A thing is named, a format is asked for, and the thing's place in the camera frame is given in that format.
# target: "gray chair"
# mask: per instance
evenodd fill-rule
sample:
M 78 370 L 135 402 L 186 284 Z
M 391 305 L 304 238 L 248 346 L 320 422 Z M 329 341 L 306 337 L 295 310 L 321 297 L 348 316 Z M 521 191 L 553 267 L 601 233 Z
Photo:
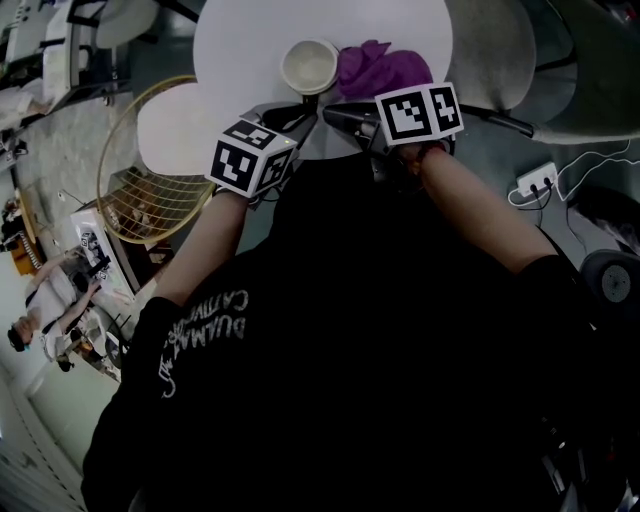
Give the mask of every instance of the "gray chair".
M 447 0 L 447 2 L 457 2 L 460 0 Z M 510 8 L 513 7 L 513 0 L 492 0 L 491 3 L 502 3 Z M 576 92 L 567 108 L 554 119 L 542 123 L 533 124 L 512 119 L 497 110 L 507 110 L 514 106 L 513 102 L 494 102 L 491 107 L 487 107 L 486 102 L 478 101 L 471 95 L 466 95 L 473 102 L 465 103 L 465 96 L 462 96 L 461 110 L 467 114 L 476 115 L 488 122 L 500 124 L 502 126 L 520 131 L 523 135 L 531 137 L 533 140 L 546 144 L 585 144 L 593 142 L 618 141 L 640 137 L 640 95 L 638 94 L 638 83 L 640 83 L 640 37 L 631 32 L 604 9 L 598 6 L 593 0 L 550 0 L 557 12 L 562 16 L 574 42 L 573 55 L 578 65 L 578 79 Z M 452 23 L 454 33 L 459 20 L 454 20 L 453 16 L 458 12 L 452 10 Z M 517 15 L 512 15 L 511 19 L 516 19 Z M 475 21 L 475 32 L 482 32 L 487 27 L 495 28 L 495 22 L 483 21 L 482 18 L 475 18 L 468 23 Z M 520 22 L 522 30 L 529 31 L 530 22 Z M 468 32 L 462 36 L 469 38 L 474 34 Z M 515 44 L 518 39 L 508 41 L 508 44 Z M 454 58 L 457 57 L 454 44 Z M 529 51 L 525 52 L 527 60 Z M 476 63 L 476 67 L 488 64 L 494 73 L 506 73 L 502 66 L 511 64 L 503 59 L 492 64 L 489 55 L 485 55 L 485 61 Z M 457 64 L 453 67 L 452 79 L 457 77 L 455 72 Z M 466 79 L 472 81 L 474 86 L 483 88 L 486 81 L 474 77 L 467 73 Z M 502 97 L 509 99 L 517 98 L 518 95 L 509 92 L 501 93 Z M 475 93 L 476 98 L 482 98 L 482 93 Z
M 511 110 L 536 67 L 533 26 L 520 0 L 445 0 L 453 28 L 448 80 L 464 105 Z

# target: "floor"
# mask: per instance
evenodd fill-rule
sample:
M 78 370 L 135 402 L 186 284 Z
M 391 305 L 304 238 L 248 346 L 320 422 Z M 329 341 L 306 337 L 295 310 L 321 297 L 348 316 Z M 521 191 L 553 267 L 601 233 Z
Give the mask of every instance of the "floor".
M 118 390 L 118 383 L 83 364 L 76 354 L 70 359 L 76 365 L 72 372 L 53 368 L 29 400 L 56 444 L 81 473 L 93 430 Z
M 571 48 L 570 40 L 546 2 L 544 0 L 523 0 L 523 2 L 536 29 L 539 64 L 568 54 Z M 204 0 L 185 0 L 184 3 L 195 11 L 199 11 Z M 132 44 L 134 95 L 141 94 L 160 80 L 193 73 L 191 52 L 194 25 L 165 10 L 156 27 L 156 33 L 159 35 L 157 45 L 150 46 L 141 42 Z M 575 89 L 575 77 L 574 67 L 537 75 L 528 97 L 514 109 L 512 115 L 537 122 L 552 118 L 568 104 Z M 66 222 L 69 214 L 80 206 L 72 196 L 76 196 L 82 202 L 95 198 L 98 158 L 104 141 L 110 128 L 132 99 L 132 95 L 122 95 L 117 98 L 115 106 L 110 108 L 105 107 L 100 101 L 70 107 L 36 123 L 24 134 L 23 138 L 29 142 L 32 154 L 20 160 L 18 179 L 21 186 L 38 199 L 36 203 L 39 221 L 45 226 L 44 231 L 47 233 L 43 237 L 43 245 L 49 256 L 77 243 L 74 233 L 69 230 Z M 533 142 L 507 129 L 486 124 L 477 118 L 467 116 L 464 121 L 466 130 L 458 138 L 457 158 L 504 197 L 514 188 L 519 175 L 548 161 L 554 161 L 558 168 L 561 168 L 587 150 L 608 153 L 624 147 L 623 143 L 575 147 L 548 146 Z M 106 173 L 122 169 L 137 160 L 134 122 L 135 120 L 126 120 L 115 145 L 117 151 L 107 158 Z M 634 142 L 631 145 L 628 158 L 640 159 L 640 143 Z M 599 157 L 590 156 L 572 168 L 571 172 L 565 176 L 564 190 L 568 190 L 569 186 L 577 183 L 586 170 L 599 161 Z M 631 197 L 640 198 L 640 176 L 632 167 L 624 164 L 608 164 L 593 173 L 587 181 L 603 184 L 626 192 Z M 59 198 L 59 192 L 62 192 L 64 200 Z M 273 209 L 274 203 L 263 203 L 258 211 L 249 212 L 240 252 L 255 247 L 267 236 Z M 586 248 L 583 248 L 570 232 L 565 212 L 565 205 L 554 194 L 544 211 L 542 228 L 565 251 L 576 267 L 580 266 L 588 252 L 600 248 L 616 248 L 611 237 L 572 214 L 569 216 L 569 221 L 574 231 L 584 239 Z M 539 214 L 530 212 L 523 215 L 528 215 L 533 221 L 537 221 Z M 152 287 L 145 290 L 144 296 L 148 297 L 151 291 Z M 144 303 L 143 298 L 137 301 L 132 309 L 117 304 L 117 301 L 111 301 L 104 307 L 112 314 L 122 310 L 133 311 L 135 314 Z M 48 389 L 34 397 L 34 404 L 41 410 L 41 414 L 48 418 L 47 421 L 54 425 L 52 428 L 59 430 L 59 438 L 71 439 L 73 436 L 69 428 L 72 432 L 76 432 L 76 428 L 84 429 L 83 432 L 90 431 L 97 421 L 97 416 L 93 413 L 82 416 L 72 428 L 69 427 L 68 420 L 63 421 L 62 415 L 67 414 L 66 406 L 55 409 L 50 407 L 50 402 L 75 396 L 65 392 L 67 385 L 71 382 L 79 388 L 89 380 L 94 381 L 91 386 L 99 383 L 95 381 L 95 375 L 85 375 L 82 372 L 75 375 L 72 372 L 66 376 L 69 380 L 63 383 L 59 382 L 58 377 L 58 375 L 48 377 L 50 379 L 46 381 Z M 99 398 L 94 404 L 98 410 L 106 404 L 110 393 L 112 394 L 108 387 L 103 386 L 101 392 L 96 392 L 95 396 Z M 83 401 L 85 395 L 76 398 Z M 70 441 L 68 445 L 68 451 L 76 461 L 81 459 L 83 450 L 88 446 L 84 434 L 77 439 L 80 441 Z

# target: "hand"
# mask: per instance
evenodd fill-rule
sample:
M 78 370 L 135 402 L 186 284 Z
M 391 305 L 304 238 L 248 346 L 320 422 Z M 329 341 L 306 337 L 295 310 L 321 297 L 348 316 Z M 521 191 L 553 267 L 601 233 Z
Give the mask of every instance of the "hand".
M 64 252 L 65 260 L 73 260 L 76 258 L 81 258 L 82 256 L 84 256 L 84 252 L 80 247 L 74 247 L 73 249 L 69 249 L 68 251 Z
M 53 105 L 53 100 L 48 101 L 47 103 L 38 103 L 37 101 L 32 101 L 31 105 L 29 105 L 29 114 L 40 114 L 46 116 L 51 110 L 51 106 Z
M 405 162 L 415 162 L 421 149 L 422 144 L 405 144 L 398 146 L 398 154 Z
M 101 286 L 102 286 L 102 283 L 100 281 L 98 280 L 92 281 L 91 283 L 89 283 L 89 288 L 87 292 L 93 296 L 100 289 Z

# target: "white cable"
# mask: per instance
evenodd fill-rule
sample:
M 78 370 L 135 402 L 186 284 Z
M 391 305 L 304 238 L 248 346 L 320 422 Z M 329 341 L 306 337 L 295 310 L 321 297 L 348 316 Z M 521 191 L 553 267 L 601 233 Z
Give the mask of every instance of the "white cable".
M 560 14 L 560 12 L 558 11 L 558 9 L 556 9 L 556 6 L 553 5 L 550 0 L 547 0 L 547 3 L 549 4 L 549 7 L 551 7 L 554 11 L 556 11 L 556 14 L 558 15 L 558 18 L 560 18 L 560 21 L 562 21 L 562 23 L 564 23 L 564 18 L 562 17 L 562 15 Z
M 537 203 L 538 200 L 544 199 L 545 197 L 547 197 L 549 195 L 549 192 L 551 192 L 551 189 L 547 189 L 543 194 L 540 195 L 539 199 L 534 199 L 532 201 L 529 201 L 528 203 L 522 203 L 522 204 L 516 204 L 511 200 L 511 196 L 517 191 L 518 191 L 518 189 L 515 189 L 515 190 L 512 190 L 511 192 L 509 192 L 509 195 L 507 196 L 507 199 L 509 200 L 509 204 L 511 206 L 515 206 L 516 208 L 522 208 L 523 206 L 529 206 L 529 205 L 532 205 L 534 203 Z
M 615 162 L 615 163 L 627 163 L 629 165 L 638 165 L 640 164 L 640 160 L 636 160 L 636 161 L 630 161 L 627 160 L 626 158 L 623 159 L 615 159 L 615 158 L 611 158 L 612 156 L 616 156 L 616 155 L 621 155 L 622 153 L 626 153 L 629 148 L 631 147 L 631 140 L 627 141 L 627 146 L 622 150 L 622 151 L 616 151 L 615 153 L 611 153 L 610 155 L 603 155 L 602 153 L 598 153 L 597 151 L 587 151 L 586 153 L 582 153 L 579 157 L 577 157 L 576 159 L 574 159 L 572 162 L 568 163 L 567 165 L 565 165 L 562 169 L 560 169 L 560 171 L 558 172 L 558 180 L 556 181 L 556 183 L 553 183 L 552 186 L 555 185 L 556 189 L 558 190 L 558 197 L 560 197 L 560 200 L 563 203 L 566 203 L 567 200 L 571 197 L 571 195 L 573 195 L 573 193 L 578 190 L 578 188 L 580 188 L 580 186 L 582 185 L 582 183 L 584 183 L 584 180 L 587 179 L 587 176 L 591 173 L 591 171 L 595 171 L 596 169 L 599 169 L 600 167 L 602 167 L 604 164 L 608 163 L 608 162 Z M 605 158 L 605 160 L 603 160 L 602 162 L 600 162 L 598 165 L 592 167 L 591 169 L 589 169 L 587 172 L 584 173 L 584 175 L 582 176 L 582 179 L 578 182 L 578 184 L 573 187 L 569 193 L 566 196 L 562 196 L 562 192 L 560 191 L 560 176 L 562 176 L 562 173 L 564 171 L 566 171 L 567 169 L 573 167 L 576 163 L 578 163 L 580 160 L 582 160 L 582 158 L 584 158 L 587 155 L 598 155 L 602 158 Z M 547 190 L 544 194 L 542 194 L 540 196 L 540 199 L 546 197 L 546 195 L 550 192 L 551 190 Z M 507 196 L 507 199 L 509 200 L 509 203 L 512 206 L 515 206 L 516 208 L 522 208 L 523 206 L 529 206 L 532 205 L 534 203 L 537 203 L 538 200 L 534 199 L 533 201 L 529 201 L 527 203 L 522 203 L 522 204 L 517 204 L 514 203 L 511 200 L 511 196 L 515 193 L 518 192 L 518 189 L 512 190 L 511 192 L 509 192 L 509 195 Z

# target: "white chair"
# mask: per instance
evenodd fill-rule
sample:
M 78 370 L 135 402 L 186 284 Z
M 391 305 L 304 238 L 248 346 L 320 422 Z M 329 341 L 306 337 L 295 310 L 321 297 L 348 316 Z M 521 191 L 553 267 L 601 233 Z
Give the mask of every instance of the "white chair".
M 164 176 L 205 175 L 215 156 L 216 125 L 202 108 L 200 86 L 181 84 L 158 94 L 138 114 L 144 164 Z
M 72 7 L 67 22 L 97 29 L 98 48 L 116 48 L 133 39 L 155 43 L 157 38 L 148 34 L 158 17 L 160 7 L 166 7 L 197 22 L 198 15 L 175 0 L 71 0 Z M 90 3 L 103 3 L 103 8 L 91 18 L 76 11 Z

